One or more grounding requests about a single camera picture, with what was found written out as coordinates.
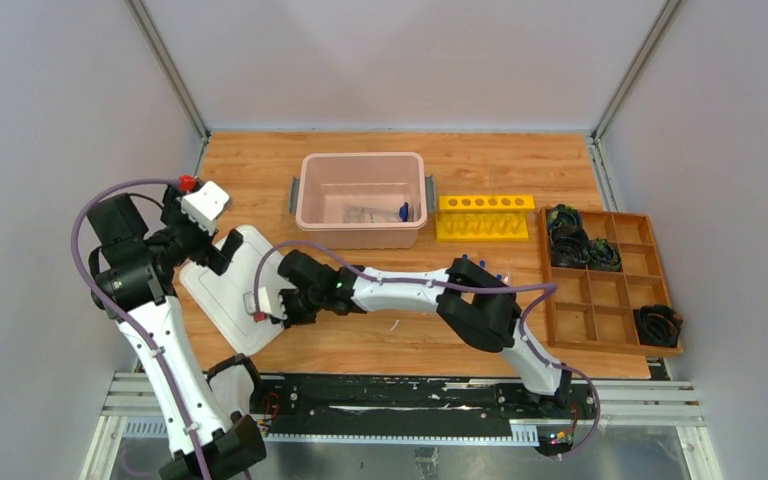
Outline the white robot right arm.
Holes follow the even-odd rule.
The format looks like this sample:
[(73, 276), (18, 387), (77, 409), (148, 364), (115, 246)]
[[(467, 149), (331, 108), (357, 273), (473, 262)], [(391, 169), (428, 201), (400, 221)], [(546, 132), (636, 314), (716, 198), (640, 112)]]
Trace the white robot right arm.
[(454, 259), (447, 268), (410, 273), (350, 264), (334, 269), (293, 250), (279, 263), (277, 273), (290, 285), (278, 291), (278, 309), (267, 316), (274, 324), (285, 328), (312, 324), (322, 311), (435, 314), (466, 345), (501, 355), (522, 380), (540, 415), (556, 417), (571, 403), (570, 372), (533, 337), (527, 324), (529, 314), (554, 293), (553, 284), (527, 286), (527, 291), (540, 295), (521, 307), (518, 288), (466, 258)]

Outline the white bin lid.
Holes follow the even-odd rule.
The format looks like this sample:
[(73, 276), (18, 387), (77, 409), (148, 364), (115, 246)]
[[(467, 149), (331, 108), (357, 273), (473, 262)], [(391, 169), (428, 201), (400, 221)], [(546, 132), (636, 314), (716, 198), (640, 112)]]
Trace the white bin lid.
[(243, 294), (258, 287), (282, 290), (293, 285), (277, 272), (283, 259), (279, 253), (268, 257), (255, 283), (257, 266), (272, 244), (252, 225), (241, 225), (236, 231), (243, 234), (244, 243), (225, 274), (217, 276), (206, 267), (189, 263), (179, 271), (179, 278), (234, 351), (252, 356), (277, 338), (284, 327), (282, 323), (254, 322), (245, 311)]

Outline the syringe with blue base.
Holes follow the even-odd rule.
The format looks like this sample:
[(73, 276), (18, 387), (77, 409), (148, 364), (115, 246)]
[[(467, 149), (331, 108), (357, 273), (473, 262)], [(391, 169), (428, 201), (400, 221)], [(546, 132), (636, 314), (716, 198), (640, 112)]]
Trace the syringe with blue base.
[(343, 209), (344, 223), (406, 223), (411, 219), (410, 205), (404, 202), (397, 208), (377, 208), (347, 205)]

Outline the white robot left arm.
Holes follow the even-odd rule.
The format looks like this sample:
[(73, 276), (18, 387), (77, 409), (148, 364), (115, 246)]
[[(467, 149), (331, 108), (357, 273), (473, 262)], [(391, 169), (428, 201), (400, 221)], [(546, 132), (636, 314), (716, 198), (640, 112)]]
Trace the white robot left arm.
[(267, 456), (250, 413), (266, 400), (252, 360), (229, 357), (209, 370), (197, 362), (174, 288), (188, 261), (223, 275), (244, 237), (222, 247), (217, 223), (231, 204), (212, 181), (184, 176), (165, 186), (162, 229), (150, 232), (127, 181), (101, 192), (80, 211), (71, 254), (94, 303), (114, 321), (143, 366), (166, 422), (170, 461), (162, 479), (231, 479)]

